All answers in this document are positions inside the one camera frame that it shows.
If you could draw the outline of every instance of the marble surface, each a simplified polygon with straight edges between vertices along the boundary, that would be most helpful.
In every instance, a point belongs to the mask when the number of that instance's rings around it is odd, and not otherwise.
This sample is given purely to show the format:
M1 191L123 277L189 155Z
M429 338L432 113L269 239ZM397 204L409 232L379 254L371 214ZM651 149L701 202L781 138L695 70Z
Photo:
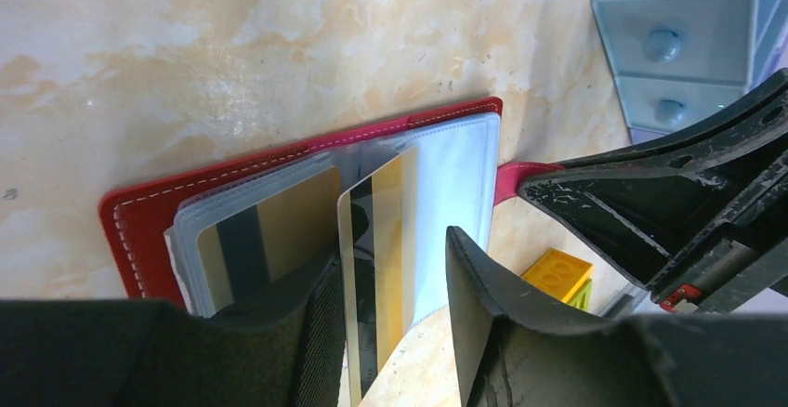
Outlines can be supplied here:
M0 0L0 8L1 297L125 296L96 214L108 190L398 112L499 96L501 163L628 143L589 0ZM550 246L598 263L593 306L624 284L526 203L496 208L494 258L522 272ZM446 319L409 337L446 335ZM407 340L404 349L418 349ZM446 343L440 355L450 360ZM437 367L424 350L404 353L400 368L441 368L420 382L450 386L451 361ZM385 385L387 395L401 384ZM454 402L451 387L430 387L430 404ZM409 393L400 402L419 391ZM377 399L391 405L397 398L387 395Z

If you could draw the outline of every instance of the card holder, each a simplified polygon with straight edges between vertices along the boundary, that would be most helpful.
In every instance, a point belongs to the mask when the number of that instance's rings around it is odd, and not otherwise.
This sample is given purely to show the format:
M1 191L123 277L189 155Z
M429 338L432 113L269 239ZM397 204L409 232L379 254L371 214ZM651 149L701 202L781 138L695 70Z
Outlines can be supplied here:
M417 216L407 226L417 247L408 287L416 293L407 295L415 305L405 325L412 327L447 303L441 240L446 228L462 226L475 241L487 242L499 131L497 114L468 116L331 149L183 202L168 237L185 301L192 312L209 317L294 269L299 257L315 253L303 245L322 247L334 238L336 224L329 221L336 213L329 210L339 197L339 181L345 191L413 150L407 187ZM277 205L277 199L286 203ZM289 243L281 238L288 231Z
M352 404L407 331L448 304L446 230L464 226L487 244L500 124L483 114L383 140L404 153L340 197ZM372 214L374 239L357 234L351 204Z
M163 232L182 202L218 186L360 141L473 114L501 114L499 98L483 98L299 141L225 163L108 193L98 214L128 295L165 298L185 308Z

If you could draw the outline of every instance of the gold card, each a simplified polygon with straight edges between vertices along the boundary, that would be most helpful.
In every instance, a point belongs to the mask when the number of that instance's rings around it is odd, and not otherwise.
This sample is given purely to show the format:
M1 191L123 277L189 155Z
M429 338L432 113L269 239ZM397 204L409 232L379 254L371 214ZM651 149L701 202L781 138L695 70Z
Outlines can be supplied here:
M413 321L416 154L400 154L337 203L353 405Z
M328 168L200 232L217 310L276 282L336 238L339 170Z

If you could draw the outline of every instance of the drawer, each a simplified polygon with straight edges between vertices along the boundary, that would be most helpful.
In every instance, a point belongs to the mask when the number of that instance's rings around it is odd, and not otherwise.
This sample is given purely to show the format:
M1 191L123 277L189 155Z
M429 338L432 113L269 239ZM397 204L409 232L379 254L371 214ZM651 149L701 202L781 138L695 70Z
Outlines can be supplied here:
M753 82L758 85L774 72L773 56L785 36L785 23L788 21L788 0L780 0L771 15L768 25L763 28L760 43L753 58Z
M755 0L594 1L615 75L743 87L752 74L755 8Z
M616 77L626 124L673 133L711 116L746 93L737 86Z
M629 129L629 138L632 139L632 145L642 144L643 142L651 142L654 139L659 139L664 136L664 133L654 133L653 131L638 130L635 128Z

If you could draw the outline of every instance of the red card holder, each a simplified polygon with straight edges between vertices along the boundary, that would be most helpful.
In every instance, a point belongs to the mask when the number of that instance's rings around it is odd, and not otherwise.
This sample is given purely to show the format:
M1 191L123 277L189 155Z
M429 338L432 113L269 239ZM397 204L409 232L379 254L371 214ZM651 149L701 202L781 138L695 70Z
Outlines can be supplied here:
M184 307L164 243L180 203L218 186L308 154L485 112L501 114L499 98L483 98L318 136L152 182L113 190L98 215L129 297L160 297Z

